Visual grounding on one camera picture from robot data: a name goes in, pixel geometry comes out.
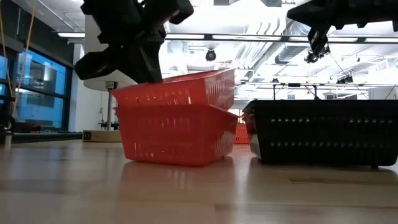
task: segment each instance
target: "black plastic basket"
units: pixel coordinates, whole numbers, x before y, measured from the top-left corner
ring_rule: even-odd
[[[398,101],[256,100],[243,119],[252,152],[266,164],[391,166],[397,161]]]

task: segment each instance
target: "security camera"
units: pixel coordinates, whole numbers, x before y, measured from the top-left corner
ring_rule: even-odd
[[[206,53],[206,61],[212,62],[214,60],[216,60],[216,52],[214,51],[214,49],[208,49]]]

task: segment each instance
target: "ceiling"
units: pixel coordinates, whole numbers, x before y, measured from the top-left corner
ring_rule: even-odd
[[[32,10],[33,0],[13,1],[27,11]],[[220,6],[220,2],[225,2],[222,0],[191,2],[195,6],[194,15],[177,26],[167,23],[167,32],[258,35],[306,35],[308,32],[308,27],[286,19],[287,10],[294,5],[267,7],[261,0],[229,0],[233,4],[228,6]],[[82,3],[83,0],[38,0],[36,16],[57,31],[81,32],[85,28],[85,16],[80,11]],[[363,29],[346,26],[343,30],[331,30],[329,36],[333,35],[397,34],[392,31],[391,22],[380,22]],[[336,83],[344,71],[353,75],[356,83],[391,83],[392,79],[375,75],[383,70],[383,64],[389,64],[386,68],[393,69],[390,73],[395,74],[396,67],[391,60],[398,57],[396,45],[331,44],[331,55],[310,65],[303,61],[307,48],[308,44],[173,40],[166,41],[159,54],[165,77],[225,66],[238,68],[237,81],[249,82],[270,82],[278,78],[280,82]],[[214,49],[217,54],[213,62],[205,60],[208,49]],[[237,86],[237,89],[241,98],[272,96],[272,92],[261,90],[258,85]],[[283,98],[290,91],[286,88],[279,94]],[[308,90],[302,92],[307,96]]]

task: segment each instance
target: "wooden board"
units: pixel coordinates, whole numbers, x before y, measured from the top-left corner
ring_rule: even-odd
[[[83,131],[84,142],[122,142],[119,131]]]

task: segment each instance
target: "black cable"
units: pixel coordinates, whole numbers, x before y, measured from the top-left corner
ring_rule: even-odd
[[[336,59],[332,56],[332,54],[330,54],[330,56],[332,57],[332,59],[336,62],[337,66],[340,68],[340,70],[344,73],[344,75],[348,76],[347,73],[343,70],[343,68],[338,64],[338,62],[336,61]],[[359,89],[359,87],[357,85],[354,84],[354,86],[361,92],[361,94],[363,96],[366,97],[366,99],[368,100],[369,98],[362,92],[362,90]]]
[[[394,85],[394,86],[392,87],[391,91],[388,93],[388,95],[386,96],[386,98],[385,98],[384,100],[386,100],[386,99],[390,96],[390,94],[391,94],[392,91],[396,88],[396,86],[397,86],[397,85]]]

